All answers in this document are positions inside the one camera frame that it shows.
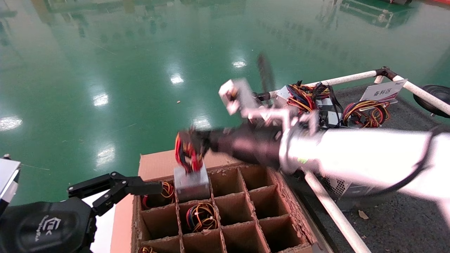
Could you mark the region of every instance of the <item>cardboard divider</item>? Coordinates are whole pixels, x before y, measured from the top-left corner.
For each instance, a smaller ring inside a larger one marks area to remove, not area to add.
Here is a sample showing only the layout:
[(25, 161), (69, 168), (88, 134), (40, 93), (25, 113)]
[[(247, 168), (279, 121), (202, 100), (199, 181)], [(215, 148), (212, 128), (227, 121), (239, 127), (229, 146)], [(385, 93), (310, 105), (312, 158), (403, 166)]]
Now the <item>cardboard divider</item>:
[(149, 239), (178, 235), (175, 204), (142, 211), (141, 216), (147, 227)]
[(244, 191), (244, 183), (239, 170), (236, 168), (223, 169), (208, 173), (211, 179), (214, 197)]
[(298, 238), (297, 232), (293, 228), (291, 217), (288, 214), (259, 220), (259, 224), (272, 253), (292, 248), (302, 243), (302, 240)]
[(181, 226), (181, 233), (182, 234), (190, 234), (192, 233), (192, 231), (188, 228), (188, 223), (186, 221), (186, 213), (188, 212), (189, 208), (195, 206), (198, 203), (209, 203), (211, 205), (213, 205), (211, 199), (205, 199), (205, 200), (191, 200), (189, 202), (186, 203), (180, 203), (179, 207), (180, 207), (180, 211), (179, 211), (179, 216), (180, 216), (180, 226)]
[(152, 247), (153, 252), (161, 252), (161, 253), (181, 252), (179, 235), (140, 243), (139, 247), (143, 246)]
[(240, 169), (247, 190), (273, 185), (271, 171), (261, 166), (248, 166)]
[(258, 219), (282, 216), (288, 213), (275, 185), (252, 190), (249, 194)]
[(183, 236), (185, 253), (221, 253), (222, 246), (218, 229)]
[(268, 253), (264, 237), (261, 236), (255, 221), (239, 223), (222, 228), (226, 251), (229, 253)]
[(214, 201), (219, 209), (220, 224), (222, 226), (252, 220), (252, 212), (243, 192), (214, 198)]

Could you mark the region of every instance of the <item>gray mat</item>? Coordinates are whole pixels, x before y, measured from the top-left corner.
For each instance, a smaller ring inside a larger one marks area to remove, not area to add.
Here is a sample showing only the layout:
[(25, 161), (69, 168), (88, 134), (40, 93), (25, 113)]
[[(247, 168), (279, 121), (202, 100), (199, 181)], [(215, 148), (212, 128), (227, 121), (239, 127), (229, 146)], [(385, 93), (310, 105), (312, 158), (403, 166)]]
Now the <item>gray mat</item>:
[[(365, 86), (359, 86), (335, 93), (345, 107), (358, 101), (364, 90)], [(389, 107), (392, 118), (383, 124), (383, 128), (428, 131), (439, 124), (416, 106), (399, 99), (399, 103)], [(304, 189), (296, 191), (304, 194)], [(301, 199), (306, 200), (306, 205), (313, 210), (334, 248), (338, 252), (354, 252), (317, 199), (305, 196)], [(378, 207), (363, 211), (369, 216), (368, 220), (362, 219), (357, 210), (345, 213), (345, 216), (373, 253), (450, 252), (450, 230), (434, 202), (394, 194)]]

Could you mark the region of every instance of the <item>white sign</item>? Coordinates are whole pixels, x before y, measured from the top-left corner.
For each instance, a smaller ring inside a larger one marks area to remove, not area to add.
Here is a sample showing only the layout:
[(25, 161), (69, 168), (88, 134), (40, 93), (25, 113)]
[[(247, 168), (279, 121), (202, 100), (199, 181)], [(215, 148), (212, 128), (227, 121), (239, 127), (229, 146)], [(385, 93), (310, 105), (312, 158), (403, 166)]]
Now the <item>white sign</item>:
[(390, 102), (391, 104), (397, 103), (395, 97), (397, 97), (407, 81), (408, 79), (403, 79), (400, 81), (385, 82), (369, 86), (360, 101), (376, 100), (379, 102)]

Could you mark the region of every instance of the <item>wire harness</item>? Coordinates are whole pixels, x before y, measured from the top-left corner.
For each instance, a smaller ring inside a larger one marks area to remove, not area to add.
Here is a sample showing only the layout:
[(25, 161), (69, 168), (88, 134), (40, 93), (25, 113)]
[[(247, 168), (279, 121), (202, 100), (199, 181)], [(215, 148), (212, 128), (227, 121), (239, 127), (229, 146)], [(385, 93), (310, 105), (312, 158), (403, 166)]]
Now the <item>wire harness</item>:
[(216, 212), (209, 203), (202, 202), (189, 208), (186, 213), (186, 221), (189, 230), (194, 233), (218, 228)]
[(184, 142), (180, 138), (180, 133), (176, 135), (175, 139), (175, 160), (178, 164), (184, 167), (186, 173), (198, 172), (203, 166), (203, 156), (206, 150), (199, 152), (195, 151), (192, 142)]
[(389, 102), (375, 100), (350, 103), (344, 109), (342, 124), (348, 126), (350, 120), (360, 128), (379, 127), (391, 117), (387, 110), (388, 105)]
[(148, 246), (140, 247), (138, 253), (157, 253), (156, 251), (153, 251), (153, 248)]

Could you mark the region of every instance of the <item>cable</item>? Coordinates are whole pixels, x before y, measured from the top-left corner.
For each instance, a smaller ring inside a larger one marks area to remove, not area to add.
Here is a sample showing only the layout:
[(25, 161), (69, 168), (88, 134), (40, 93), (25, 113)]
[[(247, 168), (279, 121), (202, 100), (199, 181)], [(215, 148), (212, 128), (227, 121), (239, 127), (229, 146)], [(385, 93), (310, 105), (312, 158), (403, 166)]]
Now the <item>cable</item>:
[(311, 99), (312, 94), (310, 88), (306, 86), (286, 85), (287, 90), (291, 94), (287, 103), (299, 109), (299, 114), (310, 113), (315, 108), (315, 103)]
[(432, 141), (434, 139), (434, 137), (440, 135), (441, 133), (445, 132), (444, 128), (441, 126), (436, 126), (433, 129), (430, 130), (431, 135), (428, 138), (426, 144), (425, 144), (425, 154), (423, 154), (422, 158), (415, 164), (416, 165), (416, 169), (409, 174), (409, 176), (407, 176), (406, 178), (404, 178), (402, 181), (394, 184), (393, 186), (387, 187), (383, 190), (380, 190), (378, 192), (374, 192), (374, 193), (370, 193), (370, 194), (366, 194), (363, 195), (362, 197), (366, 197), (366, 198), (370, 198), (370, 197), (379, 197), (382, 195), (386, 195), (395, 191), (400, 190), (403, 186), (409, 184), (410, 182), (412, 182), (412, 180), (414, 180), (422, 171), (424, 171), (425, 169), (427, 169), (426, 164), (428, 162), (428, 160), (430, 159), (430, 149), (431, 149), (431, 145), (432, 145)]
[(143, 246), (140, 247), (138, 253), (157, 253), (156, 251), (153, 251), (153, 248), (150, 246)]
[(185, 143), (181, 140), (179, 133), (176, 135), (175, 160), (178, 162), (178, 164), (184, 167), (186, 173), (200, 171), (201, 167), (203, 166), (202, 159), (206, 151), (201, 152), (197, 155), (192, 143)]
[(189, 230), (194, 233), (219, 227), (216, 212), (209, 203), (202, 202), (189, 208), (186, 213), (186, 221)]
[(350, 103), (344, 109), (342, 124), (348, 126), (348, 120), (351, 119), (356, 125), (360, 125), (360, 128), (379, 127), (391, 117), (387, 110), (388, 105), (389, 102), (376, 100)]
[[(364, 198), (373, 198), (373, 197), (381, 197), (390, 193), (394, 193), (398, 190), (400, 190), (401, 188), (403, 188), (405, 185), (409, 184), (410, 182), (412, 182), (421, 172), (423, 172), (424, 170), (427, 169), (426, 164), (428, 163), (428, 160), (430, 158), (430, 150), (431, 150), (431, 145), (432, 145), (432, 141), (433, 139), (438, 136), (441, 133), (447, 132), (444, 126), (436, 126), (434, 128), (432, 128), (430, 130), (430, 137), (428, 138), (428, 140), (426, 141), (425, 145), (424, 145), (424, 150), (425, 153), (423, 154), (422, 158), (415, 164), (416, 165), (416, 169), (414, 169), (414, 171), (409, 174), (407, 177), (405, 177), (403, 180), (399, 181), (398, 183), (389, 186), (383, 190), (374, 192), (374, 193), (370, 193), (370, 194), (364, 194), (364, 195), (360, 195), (360, 196), (340, 196), (340, 199), (352, 199), (352, 200), (359, 200), (359, 199), (364, 199)], [(303, 171), (297, 171), (295, 172), (295, 178), (300, 178), (301, 175), (304, 174)], [(309, 189), (299, 189), (296, 188), (299, 192), (302, 193), (302, 195), (304, 196), (310, 196), (310, 197), (316, 197), (315, 194), (311, 193), (311, 190)]]
[(330, 97), (331, 103), (333, 104), (334, 111), (336, 112), (337, 117), (337, 124), (334, 126), (334, 128), (339, 128), (340, 123), (342, 121), (342, 115), (343, 115), (343, 108), (341, 104), (338, 102), (338, 99), (336, 98), (336, 95), (334, 94), (334, 90), (329, 85), (324, 85), (322, 82), (319, 82), (315, 88), (312, 90), (312, 99), (313, 101), (316, 101), (317, 99), (324, 99), (327, 96), (324, 97), (324, 94), (328, 92), (328, 97)]

